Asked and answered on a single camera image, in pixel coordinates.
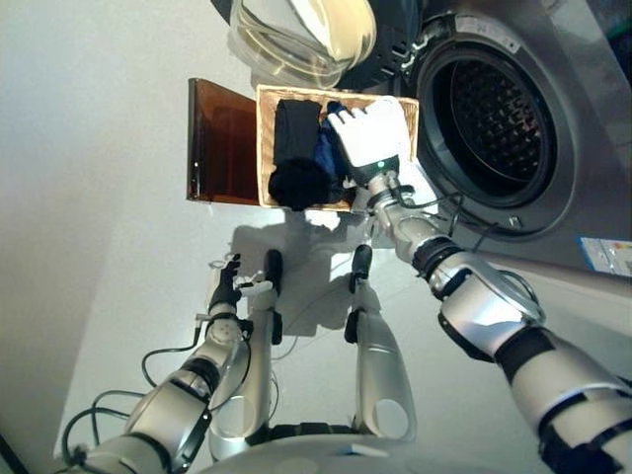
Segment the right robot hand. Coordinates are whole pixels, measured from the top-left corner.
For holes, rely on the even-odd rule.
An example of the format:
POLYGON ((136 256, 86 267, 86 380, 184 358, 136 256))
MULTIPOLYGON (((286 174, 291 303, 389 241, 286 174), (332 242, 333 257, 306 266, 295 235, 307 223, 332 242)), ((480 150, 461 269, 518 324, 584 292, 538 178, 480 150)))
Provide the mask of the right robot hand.
POLYGON ((381 174, 399 176, 400 163, 410 157, 411 142, 404 109, 392 96, 380 96, 363 109, 327 115, 337 135, 348 177, 366 188, 381 174))

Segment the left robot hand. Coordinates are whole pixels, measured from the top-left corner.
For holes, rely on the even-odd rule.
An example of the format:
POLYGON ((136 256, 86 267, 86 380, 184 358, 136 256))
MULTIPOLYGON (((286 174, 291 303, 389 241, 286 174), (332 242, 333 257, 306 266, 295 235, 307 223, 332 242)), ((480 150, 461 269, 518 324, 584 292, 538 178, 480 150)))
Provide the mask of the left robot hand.
POLYGON ((219 280, 211 294, 207 309, 211 311, 219 304, 235 307, 242 297, 251 297, 274 289, 274 284, 268 279, 250 279, 236 283, 238 270, 241 266, 241 255, 234 254, 219 271, 219 280))

